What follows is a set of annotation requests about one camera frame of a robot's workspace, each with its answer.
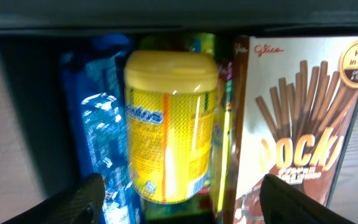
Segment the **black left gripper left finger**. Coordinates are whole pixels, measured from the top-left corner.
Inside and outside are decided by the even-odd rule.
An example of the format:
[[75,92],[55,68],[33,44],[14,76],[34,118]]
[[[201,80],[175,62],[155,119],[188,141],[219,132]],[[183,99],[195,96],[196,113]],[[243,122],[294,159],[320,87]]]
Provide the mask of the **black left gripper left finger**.
[[98,224],[104,197],[102,175],[92,173],[73,187],[2,224]]

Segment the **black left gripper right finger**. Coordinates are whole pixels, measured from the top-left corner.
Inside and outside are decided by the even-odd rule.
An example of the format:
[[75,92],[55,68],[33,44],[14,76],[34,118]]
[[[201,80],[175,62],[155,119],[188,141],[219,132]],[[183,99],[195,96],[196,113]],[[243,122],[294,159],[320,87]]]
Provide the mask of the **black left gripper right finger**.
[[259,198],[266,224],[354,224],[272,174],[264,176]]

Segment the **brown Pocky box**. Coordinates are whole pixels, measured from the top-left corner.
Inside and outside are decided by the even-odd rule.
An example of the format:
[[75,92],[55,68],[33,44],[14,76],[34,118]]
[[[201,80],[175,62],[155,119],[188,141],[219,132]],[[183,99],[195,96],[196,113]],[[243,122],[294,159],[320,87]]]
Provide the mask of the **brown Pocky box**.
[[264,222],[266,174],[326,205],[358,103],[358,36],[241,35],[233,75],[224,223]]

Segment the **blue cookie package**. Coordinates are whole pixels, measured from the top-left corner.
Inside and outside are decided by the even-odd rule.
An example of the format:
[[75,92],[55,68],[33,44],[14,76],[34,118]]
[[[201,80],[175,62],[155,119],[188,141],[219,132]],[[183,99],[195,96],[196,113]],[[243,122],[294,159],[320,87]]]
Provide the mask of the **blue cookie package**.
[[101,174],[101,223],[144,221],[129,177],[123,71],[133,50],[124,34],[81,40],[60,56],[60,75],[80,174]]

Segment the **dark green flip-lid box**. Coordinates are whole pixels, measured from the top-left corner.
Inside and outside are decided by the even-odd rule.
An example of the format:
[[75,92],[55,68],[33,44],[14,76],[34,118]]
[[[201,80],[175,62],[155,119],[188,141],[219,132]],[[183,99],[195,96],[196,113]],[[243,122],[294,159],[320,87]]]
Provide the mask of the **dark green flip-lid box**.
[[287,27],[356,33],[358,0],[0,0],[0,223],[79,181],[57,62],[70,38]]

